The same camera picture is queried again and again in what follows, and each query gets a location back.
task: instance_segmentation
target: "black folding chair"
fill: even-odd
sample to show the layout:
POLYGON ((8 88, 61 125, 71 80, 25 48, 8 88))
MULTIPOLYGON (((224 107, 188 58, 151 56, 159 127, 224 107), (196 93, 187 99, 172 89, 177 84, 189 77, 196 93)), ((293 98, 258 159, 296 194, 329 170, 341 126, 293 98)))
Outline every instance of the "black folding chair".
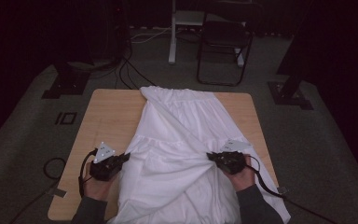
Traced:
POLYGON ((263 17, 263 7, 256 3, 234 1, 234 0, 211 0, 205 8, 203 19, 200 45, 197 54, 198 67, 197 79, 200 83, 224 86, 237 86, 243 80, 246 63, 248 61, 250 48, 254 37, 254 32, 263 17), (211 15, 224 19, 211 19, 211 15), (238 81, 234 83, 206 81, 200 77, 200 63, 202 52, 227 53, 219 51, 205 51, 204 45, 215 48, 232 49, 235 55, 235 62, 238 60, 243 50, 246 49, 243 58, 243 67, 238 81))

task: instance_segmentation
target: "gray carpet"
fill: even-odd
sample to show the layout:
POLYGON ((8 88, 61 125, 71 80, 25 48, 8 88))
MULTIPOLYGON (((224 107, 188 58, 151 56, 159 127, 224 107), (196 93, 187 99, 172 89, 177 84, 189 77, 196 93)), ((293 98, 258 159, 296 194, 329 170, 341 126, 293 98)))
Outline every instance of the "gray carpet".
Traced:
MULTIPOLYGON (((194 39, 192 35, 180 36, 194 39)), ((287 196, 338 223, 358 223, 358 165, 317 89, 307 82, 300 86, 314 110, 273 103, 267 82, 287 79, 275 73, 289 45, 290 40, 279 37, 256 38, 246 78, 237 87, 199 84, 197 45, 184 40, 178 40, 175 65, 168 64, 170 39, 167 37, 133 44, 130 61, 164 88, 250 93, 280 186, 290 190, 287 196)), ((226 63, 206 62, 204 67, 206 75, 216 78, 222 72, 239 74, 241 71, 235 64, 226 63)), ((126 67, 122 74, 130 83, 126 67)), ((41 99, 56 75, 51 66, 36 77, 0 130, 0 223, 9 223, 27 203, 54 183, 44 176, 43 165, 52 158, 68 158, 92 92, 104 88, 127 89, 120 80, 117 82, 114 71, 102 71, 91 75, 83 95, 41 99), (60 113, 74 112, 77 113, 74 124, 56 124, 60 113)), ((138 87, 149 85, 133 70, 130 75, 138 87)), ((58 161, 48 167, 54 175, 61 169, 58 161)), ((51 200, 49 195, 42 196, 17 223, 68 223, 48 219, 51 200)), ((292 215, 290 223, 327 223, 291 204, 286 205, 292 215)))

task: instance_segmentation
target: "person's arm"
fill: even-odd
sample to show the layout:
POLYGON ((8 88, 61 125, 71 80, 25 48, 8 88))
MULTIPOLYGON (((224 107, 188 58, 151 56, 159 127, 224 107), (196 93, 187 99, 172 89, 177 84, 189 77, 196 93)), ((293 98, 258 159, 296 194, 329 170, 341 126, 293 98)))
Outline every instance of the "person's arm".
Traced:
MULTIPOLYGON (((244 155, 246 164, 251 165, 251 158, 244 155)), ((280 224, 283 223, 281 216, 263 198, 255 184, 255 172, 244 168, 235 175, 225 173, 237 191, 240 204, 242 224, 280 224)))
POLYGON ((84 197, 72 218, 72 224, 102 224, 107 206, 107 197, 110 187, 116 179, 99 181, 90 176, 90 163, 86 164, 86 177, 84 178, 84 197))

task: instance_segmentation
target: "hand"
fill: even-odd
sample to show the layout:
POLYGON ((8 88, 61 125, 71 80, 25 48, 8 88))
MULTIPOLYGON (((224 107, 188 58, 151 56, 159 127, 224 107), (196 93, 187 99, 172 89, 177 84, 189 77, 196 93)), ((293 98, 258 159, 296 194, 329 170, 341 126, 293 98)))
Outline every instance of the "hand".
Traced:
POLYGON ((86 164, 86 176, 84 177, 84 181, 86 181, 84 183, 84 195, 98 201, 107 202, 110 187, 117 178, 117 175, 113 176, 109 181, 100 181, 91 177, 90 167, 91 163, 88 162, 86 164))
MULTIPOLYGON (((246 161, 246 164, 251 166, 251 157, 248 154, 243 155, 243 159, 246 161)), ((224 172, 228 177, 236 191, 247 189, 255 184, 255 172, 248 167, 245 167, 242 171, 237 174, 231 175, 224 172)))

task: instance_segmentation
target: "white garment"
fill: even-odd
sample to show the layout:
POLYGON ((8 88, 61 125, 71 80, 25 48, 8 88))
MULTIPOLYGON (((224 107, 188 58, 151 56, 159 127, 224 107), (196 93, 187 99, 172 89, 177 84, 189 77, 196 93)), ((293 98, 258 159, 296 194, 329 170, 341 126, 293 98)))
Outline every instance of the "white garment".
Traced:
MULTIPOLYGON (((108 223, 240 223, 234 188, 206 156, 228 139, 248 143, 219 100, 204 91, 141 92, 147 102, 120 174, 118 214, 108 223)), ((243 153, 260 161, 266 185, 276 190, 254 149, 243 153)), ((282 199, 260 190, 287 223, 282 199)))

